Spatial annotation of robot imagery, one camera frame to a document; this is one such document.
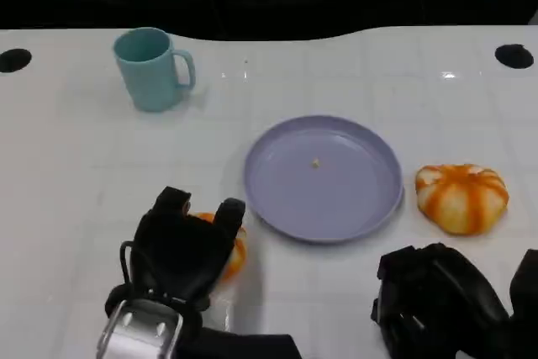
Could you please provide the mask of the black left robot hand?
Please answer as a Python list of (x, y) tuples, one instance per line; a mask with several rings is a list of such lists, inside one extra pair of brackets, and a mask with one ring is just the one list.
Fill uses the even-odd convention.
[(161, 191), (135, 231), (131, 274), (138, 289), (203, 312), (232, 261), (245, 202), (226, 198), (208, 220), (188, 212), (191, 196), (174, 187)]

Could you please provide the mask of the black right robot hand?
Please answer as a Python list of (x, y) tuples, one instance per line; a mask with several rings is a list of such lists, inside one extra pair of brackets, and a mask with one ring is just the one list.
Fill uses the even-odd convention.
[(371, 318), (392, 358), (508, 358), (509, 314), (487, 278), (442, 243), (381, 257)]

